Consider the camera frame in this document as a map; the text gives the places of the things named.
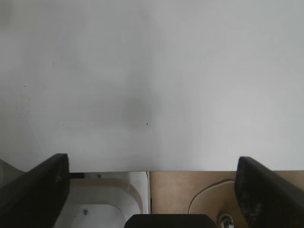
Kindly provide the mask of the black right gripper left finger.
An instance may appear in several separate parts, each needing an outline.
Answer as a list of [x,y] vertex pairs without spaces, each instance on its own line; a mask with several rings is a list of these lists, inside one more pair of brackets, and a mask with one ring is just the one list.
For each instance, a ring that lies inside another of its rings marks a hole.
[[58,153],[0,189],[2,228],[52,228],[70,190],[68,155]]

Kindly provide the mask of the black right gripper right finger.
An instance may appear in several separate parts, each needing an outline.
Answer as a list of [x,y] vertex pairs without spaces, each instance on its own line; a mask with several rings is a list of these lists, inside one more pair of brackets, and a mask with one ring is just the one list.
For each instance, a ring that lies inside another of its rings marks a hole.
[[302,228],[304,192],[251,157],[240,157],[234,186],[250,228]]

